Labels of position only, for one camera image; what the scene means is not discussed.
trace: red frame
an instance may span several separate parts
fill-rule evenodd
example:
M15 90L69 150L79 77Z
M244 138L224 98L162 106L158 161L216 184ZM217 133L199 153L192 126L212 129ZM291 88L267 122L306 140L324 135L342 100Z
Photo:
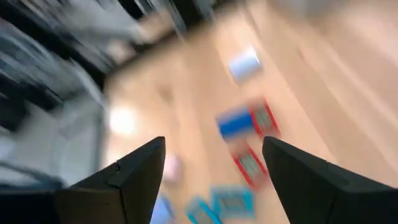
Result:
M271 121L271 125L274 128L273 132L275 132L275 134L279 136L280 135L280 131L279 131L278 125L276 124L274 115L272 115L271 109L269 108L267 101L263 100L262 102L264 104L264 108L267 111L268 117L269 117L269 119ZM262 130L260 128L260 126L259 126L259 124L257 122L257 119L256 119L256 115L254 114L254 108L253 107L251 107L249 109L249 112L250 112L251 119L253 120L253 125L254 125L254 129L256 130L256 133L260 136L260 138L263 138L265 133L266 133L266 130Z
M246 182L248 182L249 186L253 189L253 190L257 190L266 180L266 176L268 174L266 168L264 167L264 165L262 165L260 159L257 157L257 155L254 153L254 151L250 148L250 146L246 146L247 147L247 151L239 151L239 152L235 152L234 154L232 154L232 158L234 159L235 164L238 166L239 170L241 171L241 173L243 174ZM256 177L256 180L252 180L249 176L249 174L246 172L246 170L244 169L242 163L239 161L239 158L245 154L249 152L250 155L252 156L252 158L255 160L255 162L257 163L257 165L260 168L260 171L262 172L262 175L259 177Z

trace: red box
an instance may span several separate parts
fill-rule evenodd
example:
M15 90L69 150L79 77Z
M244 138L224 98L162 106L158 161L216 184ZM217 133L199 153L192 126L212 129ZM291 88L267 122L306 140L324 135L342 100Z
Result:
M249 145L246 150L232 152L232 158L249 186L256 190L265 182L267 170Z
M249 112L253 120L254 129L260 138L268 134L280 135L278 125L266 100L263 100L260 105L251 106Z

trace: wooden floor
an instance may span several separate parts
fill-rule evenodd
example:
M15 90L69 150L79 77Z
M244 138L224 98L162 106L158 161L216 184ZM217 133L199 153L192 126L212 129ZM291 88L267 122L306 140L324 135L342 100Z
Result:
M208 199L212 185L245 183L215 116L265 96L281 139L398 187L396 9L393 1L353 1L305 21L288 19L264 0L225 8L213 24L109 81L110 111L130 117L123 118L124 134L109 129L104 165L165 136L167 152L184 162L184 177L161 191L170 197L177 223L188 223L184 208L194 195ZM264 67L237 85L228 61L249 46ZM261 155L261 141L255 136L248 141ZM288 220L268 182L256 196L256 221L226 223Z

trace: black shelf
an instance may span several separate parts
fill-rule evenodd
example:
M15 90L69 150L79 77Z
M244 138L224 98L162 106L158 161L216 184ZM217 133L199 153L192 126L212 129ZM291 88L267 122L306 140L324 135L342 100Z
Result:
M73 59L78 62L94 80L98 88L103 91L107 75L63 41L56 33L52 32L46 23L35 16L22 12L15 5L4 0L0 1L0 17L36 40L47 50L56 53L65 60Z

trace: blue box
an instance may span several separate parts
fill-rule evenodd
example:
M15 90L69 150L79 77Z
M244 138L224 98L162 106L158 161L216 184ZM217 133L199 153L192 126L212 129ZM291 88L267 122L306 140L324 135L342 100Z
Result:
M199 197L190 202L187 215L194 224L222 224L218 215Z
M150 224L171 224L174 213L168 198L164 195L157 197Z
M211 204L220 218L254 218L254 196L246 187L213 188Z
M218 129L223 139L233 138L236 135L254 129L250 111L247 108L224 114L217 119Z

